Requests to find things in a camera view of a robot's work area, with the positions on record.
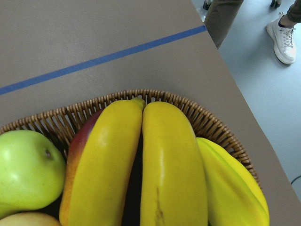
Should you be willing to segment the red apple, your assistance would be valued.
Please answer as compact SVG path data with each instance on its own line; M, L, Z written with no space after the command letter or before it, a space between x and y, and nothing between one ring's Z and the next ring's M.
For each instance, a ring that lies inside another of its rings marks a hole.
M80 128L72 139L67 156L66 175L63 189L63 196L59 210L59 221L61 225L66 226L68 222L68 212L70 209L71 193L73 181L75 178L77 166L83 153L85 144L90 133L103 110L94 113Z

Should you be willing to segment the yellow banana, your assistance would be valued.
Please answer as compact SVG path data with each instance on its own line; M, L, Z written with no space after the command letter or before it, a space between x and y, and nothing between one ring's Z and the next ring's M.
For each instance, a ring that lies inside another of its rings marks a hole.
M206 180L192 126L172 104L143 112L142 226L206 226Z
M138 97L111 103L90 123L85 145L69 151L61 225L121 225L144 108Z

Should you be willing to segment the brown wicker basket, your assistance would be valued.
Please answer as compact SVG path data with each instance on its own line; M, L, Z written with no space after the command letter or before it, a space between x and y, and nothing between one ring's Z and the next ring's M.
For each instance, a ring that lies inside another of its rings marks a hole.
M147 104L160 101L179 108L189 119L197 137L204 137L223 147L252 174L257 183L260 183L247 151L217 116L197 102L167 91L155 89L119 91L18 119L1 127L0 132L1 134L12 130L39 132L66 158L72 139L92 114L117 100L130 100L135 97L143 99Z

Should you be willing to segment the white sneaker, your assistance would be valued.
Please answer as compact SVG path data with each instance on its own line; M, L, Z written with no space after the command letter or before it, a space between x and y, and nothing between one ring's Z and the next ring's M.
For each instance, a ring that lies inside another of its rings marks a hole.
M268 35L274 42L274 53L278 60L286 65L291 65L296 59L296 47L293 41L294 27L281 27L279 21L284 15L279 12L278 18L266 26Z

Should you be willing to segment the pink apple at basket back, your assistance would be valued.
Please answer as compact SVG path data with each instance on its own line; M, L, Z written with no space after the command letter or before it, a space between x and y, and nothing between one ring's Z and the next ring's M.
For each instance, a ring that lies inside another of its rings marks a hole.
M0 220L1 226L60 226L53 216L41 212L23 212Z

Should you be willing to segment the yellow starfruit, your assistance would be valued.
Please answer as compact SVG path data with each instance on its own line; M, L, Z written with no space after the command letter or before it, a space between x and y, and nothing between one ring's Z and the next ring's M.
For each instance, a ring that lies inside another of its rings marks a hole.
M269 209L253 175L220 145L197 138L212 226L268 226Z

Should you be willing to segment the green pear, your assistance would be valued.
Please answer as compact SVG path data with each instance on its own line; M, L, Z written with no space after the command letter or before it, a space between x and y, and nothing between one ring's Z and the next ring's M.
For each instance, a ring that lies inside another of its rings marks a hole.
M15 130L0 136L0 216L42 209L61 195L66 163L44 135Z

